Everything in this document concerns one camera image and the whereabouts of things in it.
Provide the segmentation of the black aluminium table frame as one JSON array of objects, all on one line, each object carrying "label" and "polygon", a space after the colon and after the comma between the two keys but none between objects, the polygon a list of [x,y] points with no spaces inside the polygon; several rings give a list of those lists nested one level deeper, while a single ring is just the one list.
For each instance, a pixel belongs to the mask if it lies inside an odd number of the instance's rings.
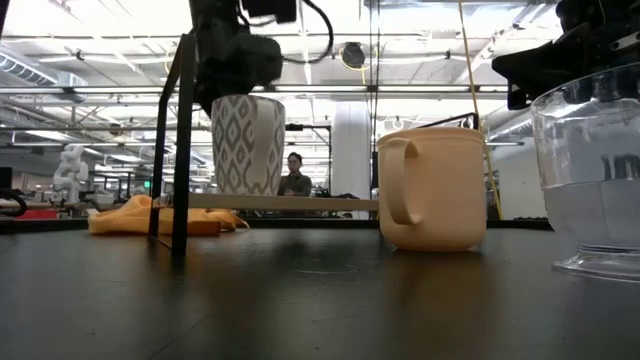
[{"label": "black aluminium table frame", "polygon": [[[348,220],[335,218],[296,218],[276,219],[262,218],[249,219],[251,228],[263,229],[377,229],[379,222],[376,220]],[[545,219],[516,219],[487,221],[487,228],[524,229],[552,231],[552,227]],[[15,220],[0,219],[0,235],[18,233],[38,233],[49,231],[87,230],[87,219],[63,219],[63,220]]]}]

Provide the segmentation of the clear glass cup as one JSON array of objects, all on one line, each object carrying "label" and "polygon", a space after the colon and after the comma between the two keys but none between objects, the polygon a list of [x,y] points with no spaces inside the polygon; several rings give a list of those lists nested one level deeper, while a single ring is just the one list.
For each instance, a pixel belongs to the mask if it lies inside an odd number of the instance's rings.
[{"label": "clear glass cup", "polygon": [[563,84],[530,110],[548,221],[577,245],[554,268],[640,283],[640,62]]}]

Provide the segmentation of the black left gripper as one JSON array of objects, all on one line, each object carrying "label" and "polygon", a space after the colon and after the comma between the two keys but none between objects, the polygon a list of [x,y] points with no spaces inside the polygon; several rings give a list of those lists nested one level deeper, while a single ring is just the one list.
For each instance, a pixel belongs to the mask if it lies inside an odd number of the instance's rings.
[{"label": "black left gripper", "polygon": [[279,79],[277,41],[250,32],[240,21],[240,0],[189,0],[196,43],[194,102],[211,115],[215,96],[247,94]]}]

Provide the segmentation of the orange cloth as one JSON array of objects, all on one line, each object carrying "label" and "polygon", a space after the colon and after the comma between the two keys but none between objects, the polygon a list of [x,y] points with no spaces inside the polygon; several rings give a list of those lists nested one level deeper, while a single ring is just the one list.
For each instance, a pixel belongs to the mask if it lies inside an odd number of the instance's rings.
[{"label": "orange cloth", "polygon": [[[90,215],[88,230],[92,235],[148,234],[151,205],[152,199],[149,196],[135,195],[118,209]],[[230,210],[204,208],[188,210],[187,234],[189,236],[218,236],[222,232],[248,227],[247,222]]]}]

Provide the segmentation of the person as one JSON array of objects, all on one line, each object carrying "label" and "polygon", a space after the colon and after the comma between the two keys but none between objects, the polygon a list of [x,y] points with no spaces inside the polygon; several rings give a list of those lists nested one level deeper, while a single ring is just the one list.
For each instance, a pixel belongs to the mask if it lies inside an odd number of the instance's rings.
[{"label": "person", "polygon": [[310,196],[312,182],[308,176],[301,173],[302,165],[302,156],[300,154],[296,152],[289,154],[287,157],[289,173],[281,177],[277,192],[278,196]]}]

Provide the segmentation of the peach plastic mug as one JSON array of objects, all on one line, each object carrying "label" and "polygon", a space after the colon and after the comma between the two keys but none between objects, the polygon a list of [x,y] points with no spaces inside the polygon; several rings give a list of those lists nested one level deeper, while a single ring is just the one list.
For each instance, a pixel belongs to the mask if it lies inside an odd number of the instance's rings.
[{"label": "peach plastic mug", "polygon": [[396,247],[466,251],[486,233],[484,137],[474,129],[416,128],[380,138],[379,225]]}]

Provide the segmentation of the silver ceiling air duct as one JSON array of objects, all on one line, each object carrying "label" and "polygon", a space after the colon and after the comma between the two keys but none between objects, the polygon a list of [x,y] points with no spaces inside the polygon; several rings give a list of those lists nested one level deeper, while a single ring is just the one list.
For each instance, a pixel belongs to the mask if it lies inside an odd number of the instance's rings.
[{"label": "silver ceiling air duct", "polygon": [[0,73],[20,79],[31,86],[61,87],[62,92],[55,94],[55,97],[62,100],[73,103],[83,103],[87,100],[86,94],[78,94],[74,90],[76,86],[87,85],[81,77],[65,71],[48,73],[44,68],[6,51],[0,51]]}]

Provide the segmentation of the white grey patterned mug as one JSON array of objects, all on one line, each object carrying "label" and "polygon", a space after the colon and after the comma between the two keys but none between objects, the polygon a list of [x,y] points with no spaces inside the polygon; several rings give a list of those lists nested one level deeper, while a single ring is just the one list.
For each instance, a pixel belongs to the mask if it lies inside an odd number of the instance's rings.
[{"label": "white grey patterned mug", "polygon": [[217,191],[275,196],[283,167],[285,106],[261,96],[228,95],[213,101],[211,125]]}]

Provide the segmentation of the wooden shelf black metal frame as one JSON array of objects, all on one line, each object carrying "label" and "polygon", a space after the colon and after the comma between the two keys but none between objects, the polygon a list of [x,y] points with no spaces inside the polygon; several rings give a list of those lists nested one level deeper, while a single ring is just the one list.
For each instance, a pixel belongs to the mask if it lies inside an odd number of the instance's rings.
[{"label": "wooden shelf black metal frame", "polygon": [[166,132],[166,111],[172,93],[179,94],[177,154],[174,175],[174,195],[169,204],[174,210],[172,242],[175,254],[186,250],[187,217],[190,208],[231,208],[250,210],[337,210],[375,211],[379,214],[379,199],[357,200],[344,198],[303,198],[253,195],[197,195],[188,189],[191,155],[192,105],[194,103],[194,72],[196,69],[196,43],[192,35],[182,35],[169,77],[162,90],[156,138],[156,152],[163,152]]}]

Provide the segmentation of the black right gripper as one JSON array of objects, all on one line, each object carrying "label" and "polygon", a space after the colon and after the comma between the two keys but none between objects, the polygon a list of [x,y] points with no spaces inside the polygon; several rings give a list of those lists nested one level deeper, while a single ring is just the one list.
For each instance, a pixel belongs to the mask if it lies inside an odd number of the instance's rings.
[{"label": "black right gripper", "polygon": [[559,38],[492,61],[507,79],[510,110],[564,83],[640,61],[640,0],[559,0],[555,12]]}]

